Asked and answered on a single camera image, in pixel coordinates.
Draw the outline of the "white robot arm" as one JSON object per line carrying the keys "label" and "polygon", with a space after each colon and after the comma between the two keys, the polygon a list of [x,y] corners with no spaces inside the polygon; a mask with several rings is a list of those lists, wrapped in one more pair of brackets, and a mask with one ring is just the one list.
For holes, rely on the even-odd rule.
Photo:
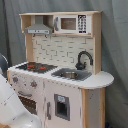
{"label": "white robot arm", "polygon": [[42,128],[40,118],[31,114],[4,77],[8,61],[0,53],[0,124],[10,128]]}

